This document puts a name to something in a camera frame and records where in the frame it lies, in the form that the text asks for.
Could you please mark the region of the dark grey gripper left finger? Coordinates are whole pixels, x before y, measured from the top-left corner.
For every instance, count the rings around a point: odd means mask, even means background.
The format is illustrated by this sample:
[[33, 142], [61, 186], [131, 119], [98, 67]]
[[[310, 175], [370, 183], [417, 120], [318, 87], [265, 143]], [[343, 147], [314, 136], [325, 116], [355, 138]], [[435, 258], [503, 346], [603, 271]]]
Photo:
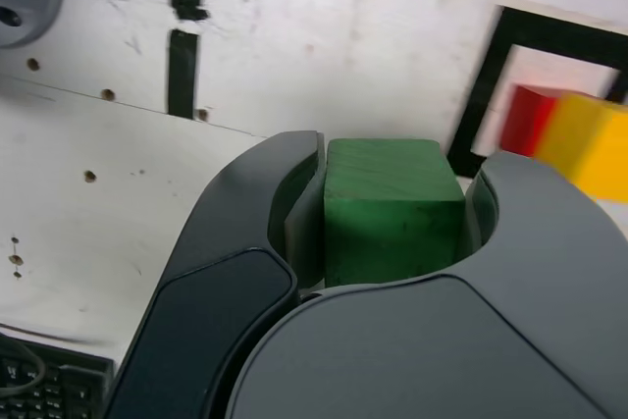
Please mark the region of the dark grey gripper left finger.
[[220, 418], [255, 344], [324, 272], [324, 137], [251, 147], [191, 210], [109, 393], [107, 418]]

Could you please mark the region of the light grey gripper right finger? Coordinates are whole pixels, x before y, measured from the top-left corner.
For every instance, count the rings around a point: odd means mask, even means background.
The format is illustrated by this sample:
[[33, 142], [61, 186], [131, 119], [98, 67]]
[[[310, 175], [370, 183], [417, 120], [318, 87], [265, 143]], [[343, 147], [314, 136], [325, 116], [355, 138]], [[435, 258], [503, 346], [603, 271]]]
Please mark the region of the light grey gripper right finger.
[[626, 416], [627, 240], [598, 203], [500, 152], [467, 189], [460, 252], [290, 312], [249, 355], [227, 416]]

